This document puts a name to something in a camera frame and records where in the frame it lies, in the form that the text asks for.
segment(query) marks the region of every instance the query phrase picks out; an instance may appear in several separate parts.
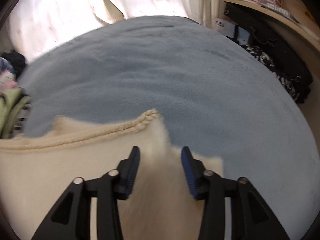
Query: blue bedsheet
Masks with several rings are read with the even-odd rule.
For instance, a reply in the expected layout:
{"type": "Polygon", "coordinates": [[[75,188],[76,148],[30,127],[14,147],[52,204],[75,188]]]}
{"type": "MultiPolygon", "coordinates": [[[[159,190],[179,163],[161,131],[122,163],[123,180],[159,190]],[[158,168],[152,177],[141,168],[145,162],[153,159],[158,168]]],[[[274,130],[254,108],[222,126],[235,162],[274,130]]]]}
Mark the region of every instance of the blue bedsheet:
{"type": "Polygon", "coordinates": [[[84,34],[32,63],[27,136],[56,115],[108,123],[156,108],[171,141],[221,156],[246,176],[292,240],[320,209],[320,161],[302,113],[270,71],[219,33],[182,17],[140,17],[84,34]]]}

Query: green fabric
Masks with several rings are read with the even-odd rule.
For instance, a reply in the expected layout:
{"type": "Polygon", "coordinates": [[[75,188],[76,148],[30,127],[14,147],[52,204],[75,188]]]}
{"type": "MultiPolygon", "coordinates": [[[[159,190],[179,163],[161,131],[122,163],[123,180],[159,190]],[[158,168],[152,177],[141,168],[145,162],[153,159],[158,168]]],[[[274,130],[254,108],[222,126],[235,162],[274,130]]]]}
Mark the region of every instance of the green fabric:
{"type": "Polygon", "coordinates": [[[22,93],[21,88],[6,89],[0,98],[0,131],[2,132],[3,127],[6,124],[8,114],[12,107],[19,99],[22,93]]]}
{"type": "Polygon", "coordinates": [[[25,104],[29,102],[29,100],[30,97],[23,97],[8,114],[6,125],[2,131],[2,139],[8,139],[10,137],[10,132],[13,129],[14,123],[17,120],[20,110],[24,107],[25,104]]]}

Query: silver screw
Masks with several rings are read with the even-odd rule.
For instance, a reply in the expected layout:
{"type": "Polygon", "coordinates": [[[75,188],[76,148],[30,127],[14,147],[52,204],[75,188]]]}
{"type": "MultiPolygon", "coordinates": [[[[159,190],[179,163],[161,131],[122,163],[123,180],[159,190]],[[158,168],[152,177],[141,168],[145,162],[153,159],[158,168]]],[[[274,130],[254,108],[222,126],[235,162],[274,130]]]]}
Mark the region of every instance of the silver screw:
{"type": "Polygon", "coordinates": [[[248,179],[245,178],[245,177],[241,177],[241,178],[239,179],[239,182],[240,182],[241,184],[247,184],[248,179]]]}
{"type": "Polygon", "coordinates": [[[75,178],[75,179],[73,180],[73,183],[74,183],[74,184],[81,184],[82,182],[83,182],[83,179],[80,178],[80,177],[77,177],[77,178],[75,178]]]}
{"type": "Polygon", "coordinates": [[[117,176],[118,174],[119,174],[118,170],[111,170],[108,172],[108,175],[112,177],[117,176]]]}
{"type": "Polygon", "coordinates": [[[205,170],[204,172],[203,172],[203,175],[204,176],[212,176],[213,175],[213,171],[210,171],[210,170],[205,170]]]}

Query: wooden shelf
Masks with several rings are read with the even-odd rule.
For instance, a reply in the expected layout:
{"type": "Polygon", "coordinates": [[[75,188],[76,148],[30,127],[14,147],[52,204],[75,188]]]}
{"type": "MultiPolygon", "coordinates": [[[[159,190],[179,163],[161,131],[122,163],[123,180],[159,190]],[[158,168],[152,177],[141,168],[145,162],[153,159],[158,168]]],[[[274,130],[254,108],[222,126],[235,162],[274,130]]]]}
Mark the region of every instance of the wooden shelf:
{"type": "MultiPolygon", "coordinates": [[[[248,8],[254,9],[256,11],[262,12],[281,23],[285,24],[298,34],[300,34],[304,39],[306,39],[309,43],[312,44],[319,52],[320,52],[320,43],[311,35],[308,33],[305,29],[300,27],[299,25],[295,24],[291,20],[283,17],[282,15],[269,10],[267,8],[264,8],[258,4],[249,3],[246,1],[240,1],[240,0],[223,0],[224,2],[231,2],[235,4],[240,4],[242,6],[246,6],[248,8]]],[[[301,0],[283,0],[283,8],[288,10],[295,18],[298,19],[298,21],[301,22],[301,24],[308,29],[310,29],[315,35],[320,37],[320,28],[318,25],[313,22],[306,14],[306,6],[303,4],[301,0]]]]}

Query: white curtain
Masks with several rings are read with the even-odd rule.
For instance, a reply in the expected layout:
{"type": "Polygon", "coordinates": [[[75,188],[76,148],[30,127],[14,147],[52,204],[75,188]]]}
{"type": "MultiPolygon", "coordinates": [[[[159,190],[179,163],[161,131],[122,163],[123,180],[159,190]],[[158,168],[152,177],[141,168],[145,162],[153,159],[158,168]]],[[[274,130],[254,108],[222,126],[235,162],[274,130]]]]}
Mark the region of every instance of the white curtain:
{"type": "Polygon", "coordinates": [[[33,61],[90,30],[130,17],[176,15],[209,28],[219,0],[20,0],[8,19],[16,50],[33,61]]]}

